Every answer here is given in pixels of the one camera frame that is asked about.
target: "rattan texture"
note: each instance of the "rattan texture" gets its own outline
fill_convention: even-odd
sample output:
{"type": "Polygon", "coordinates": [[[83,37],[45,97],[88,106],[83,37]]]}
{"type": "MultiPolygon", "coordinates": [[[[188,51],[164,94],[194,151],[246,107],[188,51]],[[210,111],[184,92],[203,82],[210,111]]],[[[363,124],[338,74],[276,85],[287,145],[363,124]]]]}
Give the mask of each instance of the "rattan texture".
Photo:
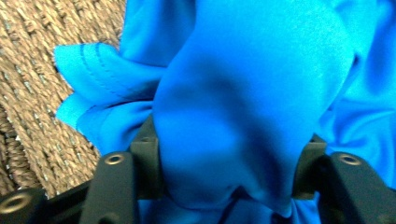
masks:
{"type": "Polygon", "coordinates": [[[55,118],[72,92],[57,45],[119,44],[125,0],[0,0],[0,194],[43,188],[54,197],[92,178],[99,158],[55,118]]]}

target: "blue shirt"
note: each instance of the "blue shirt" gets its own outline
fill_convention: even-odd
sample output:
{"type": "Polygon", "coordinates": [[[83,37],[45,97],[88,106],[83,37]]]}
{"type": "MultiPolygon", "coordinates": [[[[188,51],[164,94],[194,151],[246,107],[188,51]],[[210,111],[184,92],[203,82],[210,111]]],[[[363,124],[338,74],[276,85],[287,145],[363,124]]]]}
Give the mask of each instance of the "blue shirt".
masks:
{"type": "Polygon", "coordinates": [[[319,223],[292,180],[313,133],[396,188],[392,0],[127,1],[120,50],[59,46],[58,118],[105,155],[152,113],[166,196],[143,223],[319,223]]]}

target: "black plastic mount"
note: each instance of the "black plastic mount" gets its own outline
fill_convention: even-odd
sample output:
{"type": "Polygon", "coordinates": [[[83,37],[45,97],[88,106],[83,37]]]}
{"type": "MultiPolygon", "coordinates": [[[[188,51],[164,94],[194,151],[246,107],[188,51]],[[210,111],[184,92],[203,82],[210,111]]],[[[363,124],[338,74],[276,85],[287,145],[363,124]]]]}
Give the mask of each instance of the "black plastic mount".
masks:
{"type": "MultiPolygon", "coordinates": [[[[0,223],[139,223],[137,200],[160,198],[163,193],[158,139],[150,133],[152,120],[145,127],[131,151],[99,160],[91,182],[50,200],[43,189],[1,197],[0,223]]],[[[325,147],[318,138],[305,147],[295,175],[294,196],[309,199],[318,191],[324,224],[396,224],[396,192],[362,158],[344,152],[327,156],[325,147]]]]}

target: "stitched seam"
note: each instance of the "stitched seam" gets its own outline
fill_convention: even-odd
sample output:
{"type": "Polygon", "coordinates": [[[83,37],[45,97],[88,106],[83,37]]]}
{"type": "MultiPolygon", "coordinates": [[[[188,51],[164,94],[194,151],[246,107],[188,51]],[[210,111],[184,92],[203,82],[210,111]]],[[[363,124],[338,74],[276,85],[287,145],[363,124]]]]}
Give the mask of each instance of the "stitched seam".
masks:
{"type": "Polygon", "coordinates": [[[96,83],[99,84],[99,86],[102,87],[103,89],[105,89],[107,92],[109,92],[109,93],[111,93],[111,94],[113,94],[113,95],[115,95],[115,96],[117,96],[117,97],[120,97],[120,98],[122,98],[122,99],[126,99],[126,98],[124,98],[124,97],[118,95],[116,92],[112,91],[112,90],[111,90],[109,87],[107,87],[103,82],[101,82],[96,76],[93,75],[92,70],[91,70],[90,67],[88,66],[87,60],[86,60],[85,57],[84,57],[83,50],[84,50],[84,45],[80,45],[80,47],[79,47],[79,55],[80,55],[80,57],[81,57],[82,63],[83,63],[84,66],[85,66],[85,69],[88,71],[88,75],[89,75],[90,77],[92,77],[92,79],[93,79],[94,81],[96,81],[96,83]]]}
{"type": "Polygon", "coordinates": [[[118,85],[120,85],[121,87],[123,87],[126,91],[129,91],[128,87],[125,86],[121,81],[119,81],[119,80],[114,76],[114,72],[110,72],[110,69],[108,69],[107,66],[105,65],[105,63],[102,61],[102,55],[101,55],[101,53],[100,53],[99,48],[100,48],[100,45],[99,45],[99,44],[96,44],[96,45],[95,45],[95,53],[96,53],[96,55],[98,56],[99,64],[101,65],[101,67],[103,68],[103,70],[104,70],[107,74],[109,74],[109,77],[110,77],[111,79],[113,79],[113,81],[115,81],[118,85]]]}

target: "blue fabric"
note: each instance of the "blue fabric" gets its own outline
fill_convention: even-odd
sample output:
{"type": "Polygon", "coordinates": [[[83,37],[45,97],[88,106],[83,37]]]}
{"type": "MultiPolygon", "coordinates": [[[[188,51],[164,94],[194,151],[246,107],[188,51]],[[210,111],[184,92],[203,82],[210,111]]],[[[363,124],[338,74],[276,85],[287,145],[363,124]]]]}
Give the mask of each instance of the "blue fabric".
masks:
{"type": "Polygon", "coordinates": [[[75,91],[58,118],[105,155],[152,112],[167,195],[143,223],[319,223],[290,198],[313,133],[396,188],[395,5],[129,0],[119,50],[56,48],[75,91]]]}

